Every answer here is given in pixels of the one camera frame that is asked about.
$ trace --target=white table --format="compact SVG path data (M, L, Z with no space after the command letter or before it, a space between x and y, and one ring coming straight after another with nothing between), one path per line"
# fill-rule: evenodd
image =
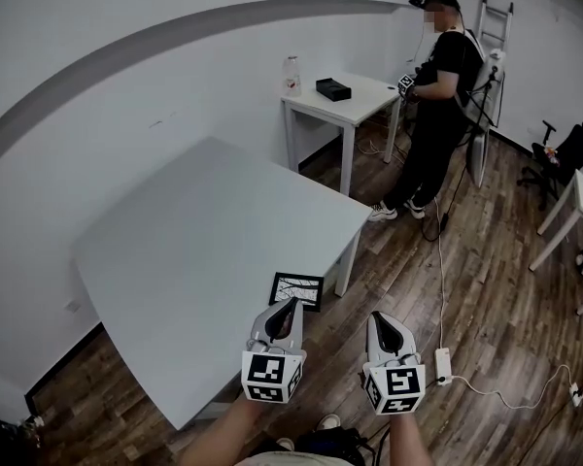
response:
M354 154L354 139L357 126L368 117L393 103L389 138L385 149L384 161L391 162L395 140L395 130L399 122L400 96L397 86L371 80L364 76L349 73L339 73L332 77L335 81L352 89L352 98L332 102L318 93L315 81L305 83L302 94L298 97L283 96L285 103L285 128L288 141L288 158L290 169L298 171L298 158L293 134L294 113L330 122L343 130L343 155L341 157L340 191L350 194L350 178L352 176L352 158Z
M127 367L179 429L239 373L276 272L323 276L340 258L343 295L370 212L210 138L94 223L74 255Z
M574 177L570 181L570 183L566 186L564 193L557 201L557 204L553 207L549 215L544 219L544 222L540 225L537 229L537 234L541 235L546 231L549 227L553 219L557 217L560 212L560 209L566 204L566 202L573 196L574 201L574 209L572 213L566 220L566 222L562 225L559 231L555 234L555 236L551 239L548 245L544 248L544 250L540 253L540 255L535 259L534 262L530 265L530 269L535 271L537 267L542 263L544 259L546 259L550 253L555 249L557 245L564 239L564 237L568 234L568 232L572 229L572 227L578 222L579 219L583 219L583 173L580 171L576 171L574 173ZM577 310L579 315L583 314L583 305Z

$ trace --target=black t-shirt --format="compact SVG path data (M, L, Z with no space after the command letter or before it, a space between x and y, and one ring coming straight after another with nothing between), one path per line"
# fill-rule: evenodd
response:
M421 71L415 79L415 84L432 84L438 81L438 71L456 73L458 79L458 95L463 105L468 103L468 92L475 87L475 81L484 61L470 38L459 31L449 31L441 34L436 40L428 62L421 66ZM444 100L424 100L424 103L444 103ZM449 110L460 109L455 99L449 99Z

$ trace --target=black chair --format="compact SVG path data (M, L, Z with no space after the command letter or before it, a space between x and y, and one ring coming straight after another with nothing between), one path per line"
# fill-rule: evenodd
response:
M551 124L543 121L547 126L546 135L544 136L544 145L548 141L552 131L557 131ZM538 206L540 211L546 209L549 193L559 198L557 183L567 185L574 171L583 167L583 124L577 124L572 128L568 137L556 149L556 158L559 166L553 164L541 144L532 144L533 158L542 166L540 173L537 173L531 167L524 167L523 175L531 174L532 178L522 178L516 182L518 186L523 183L537 184L540 187L540 198L542 202Z

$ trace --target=sneaker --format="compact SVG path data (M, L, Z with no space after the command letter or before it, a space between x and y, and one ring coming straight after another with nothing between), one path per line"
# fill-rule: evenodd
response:
M390 211L383 201L379 204L374 204L371 206L371 215L368 220L371 222L380 222L395 219L397 217L397 210L393 209Z
M315 429L316 431L330 430L338 426L341 426L341 418L338 415L326 415L320 420Z
M293 444L293 440L289 439L287 437L283 437L282 439L279 439L276 441L276 443L281 446L283 449L287 449L290 451L294 451L295 450L295 446Z
M425 207L417 207L412 199L408 200L404 203L404 207L410 211L410 214L415 219L423 219L426 216L426 208Z

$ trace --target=white cable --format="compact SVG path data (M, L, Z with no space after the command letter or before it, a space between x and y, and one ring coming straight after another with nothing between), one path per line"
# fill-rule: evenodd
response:
M359 152L360 152L360 153L364 153L365 155L377 155L377 154L379 154L379 153L387 153L385 150L378 150L378 149L376 149L376 146L375 146L375 145L373 145L373 142L372 142L371 140L369 140L369 149L370 149L371 151L368 151L368 150L363 150L363 149L360 147L360 144L357 144L357 149L359 149ZM392 154L391 154L391 157L394 157L395 159L397 159L397 160L398 160L399 162L401 162L402 164L404 163L404 161L403 161L403 160L401 160L399 157L397 157L397 155L395 155L394 153L392 153Z
M440 218L438 217L438 202L434 197L434 204L436 204L436 222L438 223L438 257L440 258L440 342L438 348L443 348L443 312L445 310L445 273L443 271L443 252L440 247Z
M471 385L468 382L468 380L466 378L464 378L464 377L459 377L459 376L454 375L454 380L455 379L462 380L463 382L466 383L466 385L468 385L468 387L471 390L473 390L475 393L478 393L479 395L493 395L493 394L498 395L500 397L501 401L503 401L503 404L505 404L505 406L508 407L509 409L535 409L538 406L538 404L542 401L542 397L544 396L544 392L546 391L546 387L548 386L548 384L552 380L555 379L555 377L557 377L557 375L559 374L559 372L560 372L560 370L562 368L566 368L567 369L567 377L568 377L568 380L570 382L570 386L572 386L572 374L570 373L570 368L568 368L565 364L562 364L561 366L559 366L557 368L557 371L555 372L555 375L553 375L551 377L551 379L548 382L546 382L546 384L542 388L542 393L540 393L540 398L537 399L537 402L534 405L532 405L532 406L510 406L507 403L507 401L505 401L505 398L503 397L503 394L500 391L498 391L498 390L493 390L493 391L490 391L490 392L482 392L482 391L478 390L477 388L474 388L473 385Z

